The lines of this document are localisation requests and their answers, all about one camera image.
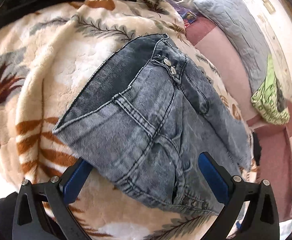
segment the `denim shorts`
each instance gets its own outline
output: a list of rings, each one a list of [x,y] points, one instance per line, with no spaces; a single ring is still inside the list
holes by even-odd
[[[231,175],[250,162],[244,125],[166,34],[105,60],[53,132],[128,196],[186,215],[223,207],[198,168],[201,152]]]

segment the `orange leaf pattern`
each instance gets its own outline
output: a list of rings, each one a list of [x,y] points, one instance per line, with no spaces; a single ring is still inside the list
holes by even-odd
[[[113,0],[87,0],[84,4],[90,8],[105,8],[109,11],[115,9],[115,3]]]
[[[62,173],[60,171],[58,171],[54,168],[48,167],[42,162],[39,162],[39,167],[50,178],[53,176],[58,176],[58,177],[62,176]]]
[[[241,118],[240,112],[237,109],[237,106],[234,104],[232,105],[232,111],[233,111],[233,116],[235,117],[235,119],[241,121],[242,118]]]
[[[41,120],[24,121],[16,125],[16,130],[18,134],[25,134],[28,131],[35,129]]]
[[[40,134],[34,134],[29,136],[28,138],[24,139],[22,142],[17,143],[17,150],[19,155],[28,151],[34,144],[38,141]]]
[[[58,122],[58,117],[48,117],[45,119],[46,122],[56,125]]]
[[[33,169],[37,165],[37,160],[36,161],[30,161],[26,163],[21,164],[21,169],[24,173],[29,172],[31,169]]]
[[[51,131],[49,131],[49,132],[43,132],[42,133],[42,136],[44,136],[45,138],[47,138],[50,141],[53,141],[53,142],[55,142],[57,144],[63,145],[63,142],[60,141],[55,135],[53,135]]]
[[[77,161],[77,158],[69,154],[58,152],[56,150],[51,150],[51,149],[41,149],[41,154],[47,160],[50,160],[51,162],[55,164],[65,166],[65,167],[74,165]]]
[[[224,106],[226,106],[226,107],[228,108],[228,107],[229,107],[229,105],[228,105],[228,102],[227,102],[227,99],[226,99],[226,97],[224,97],[224,96],[220,96],[220,98],[221,98],[221,100],[222,100],[222,102],[223,102]]]

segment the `fern leaf print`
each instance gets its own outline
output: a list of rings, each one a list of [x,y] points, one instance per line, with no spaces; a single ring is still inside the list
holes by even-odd
[[[61,26],[61,25],[64,25],[68,21],[69,21],[68,18],[57,17],[47,22],[36,23],[31,29],[29,34],[30,36],[32,36],[32,35],[35,35],[37,31],[41,29],[45,29],[48,26],[52,26],[52,25]]]
[[[24,59],[25,49],[24,47],[0,55],[0,104],[3,104],[12,92],[22,87],[26,71],[23,71],[25,66],[18,64]]]
[[[43,83],[41,88],[42,104],[44,102]],[[65,168],[74,165],[77,161],[77,158],[73,155],[63,152],[62,149],[68,147],[52,134],[52,130],[57,122],[58,117],[44,118],[44,112],[42,110],[41,119],[23,121],[16,125],[17,135],[21,138],[17,142],[18,154],[36,155],[35,161],[33,157],[30,158],[32,161],[22,163],[22,171],[24,174],[31,172],[34,175],[35,183],[39,182],[37,181],[38,169],[50,178],[52,176],[61,176],[62,172],[47,166],[46,161]],[[44,139],[50,142],[49,145],[51,148],[47,148],[47,144],[43,146],[42,140]]]
[[[185,234],[191,234],[195,228],[209,220],[209,216],[182,217],[171,219],[171,224],[163,225],[163,229],[144,237],[144,240],[169,240]]]
[[[77,32],[81,32],[85,37],[95,36],[95,37],[110,37],[110,36],[118,36],[120,41],[131,41],[135,38],[136,32],[135,30],[127,30],[125,25],[112,25],[107,26],[102,22],[102,19],[93,20],[88,17],[84,19],[83,17],[79,17],[78,15],[73,16],[73,18],[77,21]]]

